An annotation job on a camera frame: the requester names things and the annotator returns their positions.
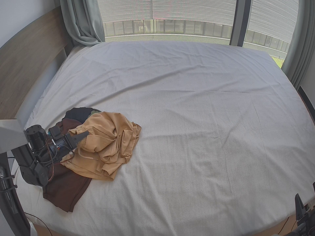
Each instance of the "corrugated metal siding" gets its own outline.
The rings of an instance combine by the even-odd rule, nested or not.
[[[194,41],[204,43],[214,43],[228,45],[229,39],[217,37],[193,36],[193,35],[176,35],[176,34],[141,34],[128,36],[107,37],[106,42],[113,41],[140,41],[140,40],[173,40],[173,41]]]
[[[184,19],[233,26],[236,0],[153,0],[154,19]]]
[[[291,42],[299,0],[253,0],[248,29]]]
[[[287,54],[284,53],[284,52],[281,52],[281,51],[278,51],[278,50],[275,50],[275,49],[271,49],[271,48],[268,48],[268,47],[265,47],[265,46],[252,44],[252,43],[244,43],[243,47],[265,51],[270,56],[280,57],[282,59],[285,59],[286,56],[287,56]]]
[[[152,19],[152,0],[97,0],[103,23]]]

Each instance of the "dark baseboard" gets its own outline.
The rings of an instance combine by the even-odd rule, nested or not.
[[[310,115],[315,120],[315,109],[314,109],[312,103],[310,102],[308,96],[306,95],[306,93],[304,92],[304,90],[301,87],[298,89],[298,92],[301,95],[301,98],[304,101],[306,107],[308,108]]]

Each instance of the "wooden headboard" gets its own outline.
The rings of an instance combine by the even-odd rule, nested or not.
[[[0,48],[0,120],[14,118],[34,82],[68,43],[59,6]]]

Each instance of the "mattress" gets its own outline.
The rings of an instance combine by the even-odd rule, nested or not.
[[[72,213],[17,171],[24,211],[65,236],[252,235],[293,214],[297,193],[314,197],[314,124],[266,52],[181,41],[79,48],[26,127],[47,130],[73,107],[120,112],[142,131],[115,180],[92,180]]]

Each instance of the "cylindrical black motor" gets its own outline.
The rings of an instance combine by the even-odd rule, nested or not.
[[[39,151],[46,145],[47,134],[40,125],[33,125],[27,128],[25,134],[33,151]]]

